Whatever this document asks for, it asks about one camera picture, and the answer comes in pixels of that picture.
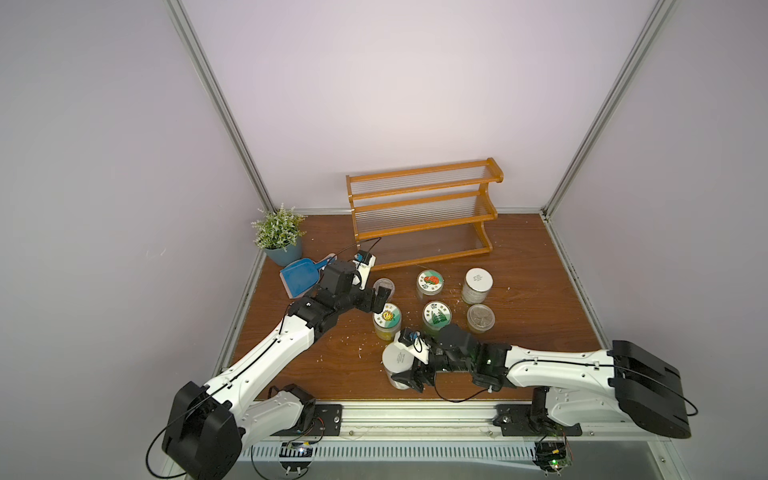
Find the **strawberry lid jar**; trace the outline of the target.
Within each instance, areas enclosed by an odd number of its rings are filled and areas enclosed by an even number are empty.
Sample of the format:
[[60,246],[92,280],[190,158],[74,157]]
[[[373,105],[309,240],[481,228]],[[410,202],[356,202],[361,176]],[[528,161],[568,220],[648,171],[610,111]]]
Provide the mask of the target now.
[[421,300],[437,296],[442,292],[444,284],[445,280],[438,271],[423,270],[416,280],[417,295]]

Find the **potted green plant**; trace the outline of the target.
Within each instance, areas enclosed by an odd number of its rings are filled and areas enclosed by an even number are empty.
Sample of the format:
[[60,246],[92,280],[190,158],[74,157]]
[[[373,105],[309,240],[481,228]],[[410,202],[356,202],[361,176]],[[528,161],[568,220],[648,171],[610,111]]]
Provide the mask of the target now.
[[276,265],[288,266],[302,257],[305,220],[304,215],[284,206],[264,212],[262,219],[251,223],[254,244]]

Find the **white lid jar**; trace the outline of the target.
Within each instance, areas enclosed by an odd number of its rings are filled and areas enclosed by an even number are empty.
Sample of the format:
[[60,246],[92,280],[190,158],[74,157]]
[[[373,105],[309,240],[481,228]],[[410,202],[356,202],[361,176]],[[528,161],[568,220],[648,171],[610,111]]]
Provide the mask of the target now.
[[481,304],[492,287],[493,277],[487,270],[479,267],[471,268],[464,277],[462,300],[468,305]]

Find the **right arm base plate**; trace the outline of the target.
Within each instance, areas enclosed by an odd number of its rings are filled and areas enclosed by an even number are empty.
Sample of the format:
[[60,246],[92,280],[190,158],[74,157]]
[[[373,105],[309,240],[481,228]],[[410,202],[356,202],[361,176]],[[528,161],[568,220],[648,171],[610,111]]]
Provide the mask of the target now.
[[579,424],[560,425],[546,414],[535,415],[530,404],[502,403],[495,406],[496,415],[491,424],[501,429],[503,436],[514,437],[579,437],[583,435]]

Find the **sunflower lid jar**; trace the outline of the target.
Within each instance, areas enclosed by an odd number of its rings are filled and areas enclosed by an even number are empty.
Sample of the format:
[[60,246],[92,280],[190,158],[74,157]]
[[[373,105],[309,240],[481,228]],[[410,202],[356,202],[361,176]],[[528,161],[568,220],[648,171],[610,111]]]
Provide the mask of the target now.
[[394,303],[386,303],[380,313],[373,314],[373,325],[381,340],[393,341],[402,326],[401,310]]

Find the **small yellow seed cup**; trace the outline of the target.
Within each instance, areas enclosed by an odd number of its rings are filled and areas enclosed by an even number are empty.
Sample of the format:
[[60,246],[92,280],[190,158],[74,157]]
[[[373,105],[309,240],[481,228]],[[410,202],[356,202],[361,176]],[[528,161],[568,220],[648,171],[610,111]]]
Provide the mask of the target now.
[[476,334],[482,334],[492,329],[496,323],[493,310],[485,304],[471,305],[467,310],[469,329]]

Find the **controller board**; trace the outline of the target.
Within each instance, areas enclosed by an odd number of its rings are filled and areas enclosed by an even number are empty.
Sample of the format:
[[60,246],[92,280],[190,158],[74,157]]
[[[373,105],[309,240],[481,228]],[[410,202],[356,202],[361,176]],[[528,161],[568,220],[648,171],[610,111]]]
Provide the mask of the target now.
[[533,464],[545,474],[560,475],[572,465],[571,451],[565,442],[536,442],[533,454]]
[[309,472],[314,459],[315,444],[290,441],[281,444],[278,461],[286,479],[301,479]]

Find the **left controller board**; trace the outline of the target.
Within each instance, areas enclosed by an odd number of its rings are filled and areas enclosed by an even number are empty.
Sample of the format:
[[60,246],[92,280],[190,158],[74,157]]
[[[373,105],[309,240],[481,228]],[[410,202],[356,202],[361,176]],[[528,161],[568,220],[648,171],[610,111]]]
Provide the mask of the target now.
[[281,444],[278,461],[286,479],[301,479],[309,472],[314,459],[315,444],[290,441]]

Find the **small clear seed cup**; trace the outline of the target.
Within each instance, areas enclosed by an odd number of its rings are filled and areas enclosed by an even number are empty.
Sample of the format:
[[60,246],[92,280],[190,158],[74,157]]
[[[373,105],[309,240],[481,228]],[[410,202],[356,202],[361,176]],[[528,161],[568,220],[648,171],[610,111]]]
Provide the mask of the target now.
[[381,288],[387,289],[387,299],[390,299],[395,293],[395,283],[393,280],[387,277],[377,279],[373,284],[373,290],[377,293]]

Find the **wooden three-tier shelf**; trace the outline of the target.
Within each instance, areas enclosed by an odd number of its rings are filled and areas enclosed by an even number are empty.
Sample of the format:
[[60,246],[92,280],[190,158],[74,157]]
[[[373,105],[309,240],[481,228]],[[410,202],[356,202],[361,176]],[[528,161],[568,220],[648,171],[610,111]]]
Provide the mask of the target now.
[[378,271],[488,254],[486,224],[498,218],[489,185],[503,180],[492,158],[349,175],[357,244]]

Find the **green label white-lid jar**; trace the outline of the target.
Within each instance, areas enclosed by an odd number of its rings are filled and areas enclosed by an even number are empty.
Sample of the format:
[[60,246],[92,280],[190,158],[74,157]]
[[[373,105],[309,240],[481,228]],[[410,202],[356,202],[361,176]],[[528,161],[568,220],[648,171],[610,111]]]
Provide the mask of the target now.
[[398,342],[392,342],[386,346],[382,353],[382,365],[387,374],[389,383],[398,390],[408,390],[409,386],[393,378],[394,374],[407,372],[413,366],[415,357],[405,349],[399,347]]

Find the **aluminium front rail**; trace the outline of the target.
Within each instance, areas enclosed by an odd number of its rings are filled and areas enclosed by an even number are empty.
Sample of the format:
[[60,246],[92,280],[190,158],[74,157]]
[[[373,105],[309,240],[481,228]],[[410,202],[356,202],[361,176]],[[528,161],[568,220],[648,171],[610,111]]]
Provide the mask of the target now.
[[579,437],[510,437],[491,424],[493,402],[347,402],[337,437],[277,437],[244,446],[241,459],[278,459],[281,444],[315,444],[313,461],[479,461],[538,468],[533,464],[536,442],[578,441],[660,442],[660,437],[629,423],[580,424]]

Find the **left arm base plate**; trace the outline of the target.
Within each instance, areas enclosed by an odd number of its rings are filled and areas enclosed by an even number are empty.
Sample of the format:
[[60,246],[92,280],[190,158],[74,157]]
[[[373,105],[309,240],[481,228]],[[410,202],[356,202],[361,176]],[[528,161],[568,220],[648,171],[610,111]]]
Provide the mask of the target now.
[[275,436],[337,437],[341,433],[342,420],[343,406],[341,404],[319,404],[303,412],[293,427],[279,431],[275,433]]

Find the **right controller board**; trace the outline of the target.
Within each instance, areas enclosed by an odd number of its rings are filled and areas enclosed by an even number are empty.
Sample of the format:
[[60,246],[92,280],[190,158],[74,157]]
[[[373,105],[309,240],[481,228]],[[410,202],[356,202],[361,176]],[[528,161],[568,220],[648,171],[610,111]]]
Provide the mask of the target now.
[[533,464],[545,474],[560,475],[572,465],[571,451],[565,442],[536,442],[533,454]]

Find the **green leaf lid jar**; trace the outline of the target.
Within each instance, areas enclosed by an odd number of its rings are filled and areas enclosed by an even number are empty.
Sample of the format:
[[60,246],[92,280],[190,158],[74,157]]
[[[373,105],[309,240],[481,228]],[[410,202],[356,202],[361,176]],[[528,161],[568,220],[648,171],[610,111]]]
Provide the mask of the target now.
[[442,328],[451,323],[452,312],[444,302],[432,301],[424,306],[422,321],[427,333],[437,335]]

